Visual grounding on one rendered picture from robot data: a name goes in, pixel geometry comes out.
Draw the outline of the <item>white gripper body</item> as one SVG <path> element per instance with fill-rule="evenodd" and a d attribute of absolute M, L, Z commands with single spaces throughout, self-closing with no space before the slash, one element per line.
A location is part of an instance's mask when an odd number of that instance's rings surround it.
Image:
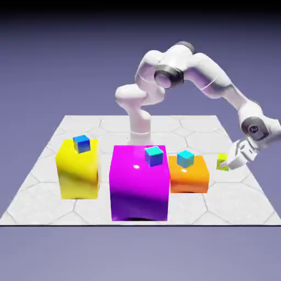
<path fill-rule="evenodd" d="M 248 140 L 238 140 L 233 143 L 226 160 L 226 166 L 231 170 L 240 168 L 248 162 L 254 161 L 257 150 L 253 148 Z"/>

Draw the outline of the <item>small lime green cube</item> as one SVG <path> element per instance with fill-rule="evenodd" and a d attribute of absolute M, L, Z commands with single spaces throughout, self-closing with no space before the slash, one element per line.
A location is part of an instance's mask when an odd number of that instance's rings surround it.
<path fill-rule="evenodd" d="M 219 154 L 217 159 L 217 170 L 229 171 L 228 166 L 222 167 L 221 164 L 227 160 L 227 154 Z"/>

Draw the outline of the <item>small cyan and blue cube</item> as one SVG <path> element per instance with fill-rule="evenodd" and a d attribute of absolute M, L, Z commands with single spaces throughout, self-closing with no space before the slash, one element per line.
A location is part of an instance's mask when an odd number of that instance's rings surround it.
<path fill-rule="evenodd" d="M 144 151 L 145 151 L 145 162 L 150 167 L 162 164 L 164 152 L 158 146 L 145 148 Z"/>

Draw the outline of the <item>large orange box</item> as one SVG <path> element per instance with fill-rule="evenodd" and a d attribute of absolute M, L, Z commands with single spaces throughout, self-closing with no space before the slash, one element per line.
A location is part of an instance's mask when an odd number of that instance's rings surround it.
<path fill-rule="evenodd" d="M 210 174 L 202 156 L 195 156 L 193 165 L 183 168 L 176 156 L 168 157 L 171 193 L 207 193 Z"/>

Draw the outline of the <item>large magenta box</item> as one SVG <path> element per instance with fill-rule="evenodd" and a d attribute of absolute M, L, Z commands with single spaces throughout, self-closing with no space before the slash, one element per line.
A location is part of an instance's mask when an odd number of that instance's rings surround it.
<path fill-rule="evenodd" d="M 166 148 L 162 163 L 145 161 L 148 145 L 116 145 L 109 171 L 111 219 L 113 221 L 166 221 L 170 193 L 170 170 Z"/>

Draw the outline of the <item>large yellow box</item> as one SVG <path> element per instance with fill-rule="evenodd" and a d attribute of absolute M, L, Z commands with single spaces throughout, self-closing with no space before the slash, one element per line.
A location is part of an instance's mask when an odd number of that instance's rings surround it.
<path fill-rule="evenodd" d="M 74 141 L 63 141 L 55 162 L 62 199 L 97 199 L 100 187 L 99 140 L 89 141 L 91 149 L 78 153 Z"/>

